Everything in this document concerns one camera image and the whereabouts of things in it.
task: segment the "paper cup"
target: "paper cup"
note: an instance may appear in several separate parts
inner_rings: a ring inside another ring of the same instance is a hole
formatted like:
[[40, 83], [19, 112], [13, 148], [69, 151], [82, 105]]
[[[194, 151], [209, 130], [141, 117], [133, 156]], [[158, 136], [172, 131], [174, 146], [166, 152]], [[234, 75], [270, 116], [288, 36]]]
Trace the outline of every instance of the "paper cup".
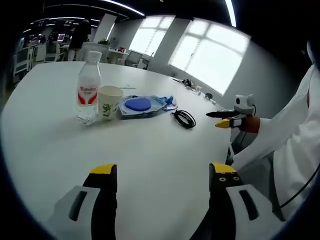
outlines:
[[124, 92], [115, 86], [103, 86], [98, 90], [99, 118], [112, 120], [116, 116], [118, 104]]

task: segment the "white lab coat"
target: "white lab coat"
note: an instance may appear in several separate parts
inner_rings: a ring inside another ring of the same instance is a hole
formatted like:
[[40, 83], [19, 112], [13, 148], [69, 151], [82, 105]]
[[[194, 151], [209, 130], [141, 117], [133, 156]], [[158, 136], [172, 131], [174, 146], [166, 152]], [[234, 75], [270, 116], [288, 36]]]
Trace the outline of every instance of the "white lab coat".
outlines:
[[[287, 106], [274, 118], [261, 119], [256, 139], [234, 156], [232, 166], [239, 170], [272, 151], [274, 184], [281, 205], [304, 186], [320, 163], [320, 72], [314, 65]], [[286, 219], [306, 197], [312, 183], [282, 209]]]

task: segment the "water bottle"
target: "water bottle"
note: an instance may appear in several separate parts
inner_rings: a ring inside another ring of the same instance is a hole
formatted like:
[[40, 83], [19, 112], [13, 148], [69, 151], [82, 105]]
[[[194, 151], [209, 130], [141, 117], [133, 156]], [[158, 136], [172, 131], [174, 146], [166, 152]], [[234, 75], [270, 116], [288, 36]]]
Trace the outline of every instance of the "water bottle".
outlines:
[[83, 125], [92, 124], [97, 117], [98, 89], [101, 85], [99, 61], [102, 53], [89, 51], [77, 84], [77, 117]]

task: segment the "ceiling light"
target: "ceiling light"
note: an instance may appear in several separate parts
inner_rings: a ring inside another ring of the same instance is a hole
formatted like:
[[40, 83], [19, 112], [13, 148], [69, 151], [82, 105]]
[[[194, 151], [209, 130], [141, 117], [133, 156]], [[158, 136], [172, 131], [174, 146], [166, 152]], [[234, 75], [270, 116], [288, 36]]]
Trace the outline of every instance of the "ceiling light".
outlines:
[[141, 16], [144, 16], [144, 14], [143, 14], [142, 12], [139, 12], [139, 11], [133, 9], [132, 7], [126, 6], [126, 5], [121, 4], [121, 3], [119, 3], [119, 2], [111, 1], [111, 0], [101, 0], [101, 1], [104, 1], [104, 2], [107, 2], [107, 3], [111, 3], [111, 4], [115, 4], [115, 5], [118, 5], [118, 6], [121, 6], [121, 7], [123, 7], [123, 8], [129, 9], [129, 10], [131, 10], [131, 11], [137, 13], [137, 14], [140, 14]]
[[226, 4], [226, 7], [228, 8], [231, 25], [233, 27], [236, 27], [237, 26], [236, 17], [235, 17], [234, 7], [232, 6], [231, 0], [225, 0], [225, 4]]
[[42, 21], [42, 20], [46, 20], [48, 18], [42, 18], [42, 19], [39, 19], [39, 20], [35, 20], [34, 22], [39, 22], [39, 21]]
[[62, 16], [62, 17], [49, 18], [49, 20], [55, 20], [55, 19], [85, 19], [85, 18], [84, 17], [75, 17], [75, 16]]
[[123, 16], [123, 17], [128, 17], [128, 16], [123, 15], [123, 14], [121, 14], [121, 13], [118, 13], [118, 12], [116, 12], [116, 11], [111, 11], [111, 10], [109, 10], [109, 9], [105, 9], [105, 8], [99, 7], [99, 6], [90, 6], [90, 8], [92, 8], [92, 9], [101, 9], [101, 10], [103, 10], [103, 11], [107, 11], [107, 12], [110, 12], [110, 13], [118, 14], [118, 15]]

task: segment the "blue round pad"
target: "blue round pad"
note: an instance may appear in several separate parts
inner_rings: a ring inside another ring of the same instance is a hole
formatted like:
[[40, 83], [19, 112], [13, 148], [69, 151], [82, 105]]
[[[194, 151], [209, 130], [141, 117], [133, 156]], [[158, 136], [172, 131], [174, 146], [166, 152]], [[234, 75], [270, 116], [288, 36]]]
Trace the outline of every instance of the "blue round pad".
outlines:
[[125, 102], [124, 104], [128, 109], [143, 112], [151, 108], [151, 102], [145, 97], [133, 98]]

